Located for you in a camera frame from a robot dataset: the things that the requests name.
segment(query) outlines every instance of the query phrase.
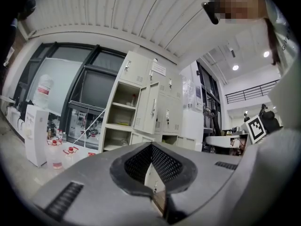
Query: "cable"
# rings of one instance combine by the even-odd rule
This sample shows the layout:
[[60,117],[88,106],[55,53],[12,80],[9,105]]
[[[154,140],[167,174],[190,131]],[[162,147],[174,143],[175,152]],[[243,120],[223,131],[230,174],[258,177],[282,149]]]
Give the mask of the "cable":
[[101,112],[100,114],[99,114],[99,116],[93,121],[93,123],[91,123],[91,125],[84,131],[84,133],[83,134],[81,134],[81,136],[75,141],[75,142],[73,142],[72,144],[74,144],[74,143],[76,143],[85,133],[86,133],[86,131],[87,130],[89,130],[90,129],[90,127],[95,123],[95,121],[104,113],[104,111],[105,110],[103,110],[103,112]]

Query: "person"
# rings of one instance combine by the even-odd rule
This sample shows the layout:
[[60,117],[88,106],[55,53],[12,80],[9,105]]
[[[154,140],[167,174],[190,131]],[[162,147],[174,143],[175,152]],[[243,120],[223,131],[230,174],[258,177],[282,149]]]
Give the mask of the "person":
[[250,117],[248,117],[248,114],[247,113],[244,113],[244,122],[248,121],[250,119]]
[[273,65],[282,75],[294,63],[300,63],[298,42],[283,14],[272,0],[211,0],[214,12],[230,20],[264,19],[267,25]]

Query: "window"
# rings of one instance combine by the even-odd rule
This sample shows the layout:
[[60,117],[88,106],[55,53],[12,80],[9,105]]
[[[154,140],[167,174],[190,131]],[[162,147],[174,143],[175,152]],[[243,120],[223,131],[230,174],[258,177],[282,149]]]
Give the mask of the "window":
[[[86,134],[76,142],[76,144],[81,146],[86,144],[86,147],[91,149],[98,148],[100,130],[103,124],[103,115],[104,114],[97,119],[97,121],[90,127]],[[72,109],[68,130],[68,141],[71,143],[76,141],[97,118],[97,116],[97,114],[89,113],[87,109]]]
[[52,58],[83,62],[90,52],[90,48],[59,47],[52,55]]
[[107,52],[100,52],[92,64],[118,73],[123,60],[124,57]]
[[213,88],[211,87],[209,74],[204,69],[202,69],[202,74],[203,74],[203,78],[204,78],[204,82],[205,82],[207,91],[210,92],[211,94],[213,94]]
[[218,88],[217,88],[217,83],[215,80],[213,80],[213,83],[214,83],[215,97],[220,99],[220,95],[218,93]]
[[105,109],[116,76],[86,69],[74,89],[71,100]]
[[48,109],[60,115],[67,92],[80,65],[81,62],[46,58],[34,77],[28,93],[28,100],[33,100],[40,77],[47,74],[53,80],[53,87],[48,98]]
[[32,83],[34,75],[37,72],[40,64],[42,63],[42,59],[49,52],[50,47],[50,45],[41,44],[40,47],[34,52],[21,74],[14,94],[14,100],[16,102],[15,107],[18,108],[19,111],[22,111],[22,107],[24,105],[28,89]]

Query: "balcony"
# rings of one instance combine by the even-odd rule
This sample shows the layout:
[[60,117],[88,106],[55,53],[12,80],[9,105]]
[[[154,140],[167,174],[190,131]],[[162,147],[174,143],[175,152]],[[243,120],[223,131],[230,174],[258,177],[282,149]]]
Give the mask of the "balcony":
[[265,83],[245,90],[240,90],[234,93],[227,94],[225,95],[227,99],[227,103],[231,104],[239,101],[254,99],[257,97],[263,97],[267,95],[274,88],[277,82],[278,80],[271,81],[269,83]]

